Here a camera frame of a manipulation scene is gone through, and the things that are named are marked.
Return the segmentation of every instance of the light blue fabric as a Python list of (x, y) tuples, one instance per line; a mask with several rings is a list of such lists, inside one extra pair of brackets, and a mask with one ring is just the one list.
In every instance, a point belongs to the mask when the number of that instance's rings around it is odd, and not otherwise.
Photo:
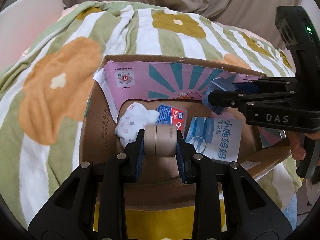
[(296, 229), (297, 216), (298, 216), (298, 205), (297, 205), (297, 194), (294, 194), (292, 200), (285, 210), (282, 211), (285, 217), (289, 220), (292, 230)]

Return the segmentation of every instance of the human hand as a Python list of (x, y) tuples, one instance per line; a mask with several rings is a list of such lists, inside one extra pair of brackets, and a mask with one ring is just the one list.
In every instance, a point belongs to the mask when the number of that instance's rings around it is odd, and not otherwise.
[[(312, 140), (320, 139), (320, 132), (305, 134)], [(301, 146), (300, 139), (297, 133), (289, 132), (288, 139), (291, 145), (292, 158), (296, 161), (301, 161), (306, 157), (306, 150)]]

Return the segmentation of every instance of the beige tape roll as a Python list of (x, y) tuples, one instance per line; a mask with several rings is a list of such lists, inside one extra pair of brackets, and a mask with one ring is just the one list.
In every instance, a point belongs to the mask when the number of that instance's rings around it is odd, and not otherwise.
[(150, 125), (145, 127), (145, 155), (158, 157), (175, 157), (177, 147), (177, 130), (172, 125)]

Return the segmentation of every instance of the small blue box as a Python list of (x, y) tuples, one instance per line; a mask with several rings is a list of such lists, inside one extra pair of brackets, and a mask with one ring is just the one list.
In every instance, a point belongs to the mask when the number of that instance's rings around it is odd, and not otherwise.
[(212, 92), (212, 91), (229, 91), (229, 92), (235, 92), (237, 91), (239, 88), (236, 87), (234, 84), (226, 81), (224, 78), (222, 77), (218, 77), (215, 79), (212, 79), (208, 85), (207, 91), (205, 93), (204, 99), (202, 100), (202, 104), (204, 104), (205, 106), (207, 106), (208, 108), (210, 108), (212, 111), (214, 111), (216, 114), (221, 115), (224, 110), (225, 107), (222, 106), (212, 106), (209, 104), (208, 101), (208, 95)]

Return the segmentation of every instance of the blanket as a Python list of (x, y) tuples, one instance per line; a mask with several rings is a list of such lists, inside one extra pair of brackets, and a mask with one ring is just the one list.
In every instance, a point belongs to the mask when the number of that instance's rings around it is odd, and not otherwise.
[[(25, 228), (78, 166), (92, 77), (111, 54), (192, 57), (294, 76), (282, 50), (197, 14), (134, 2), (82, 3), (0, 77), (0, 192)], [(301, 186), (291, 157), (258, 183), (282, 210)], [(128, 236), (190, 238), (192, 212), (127, 211)]]

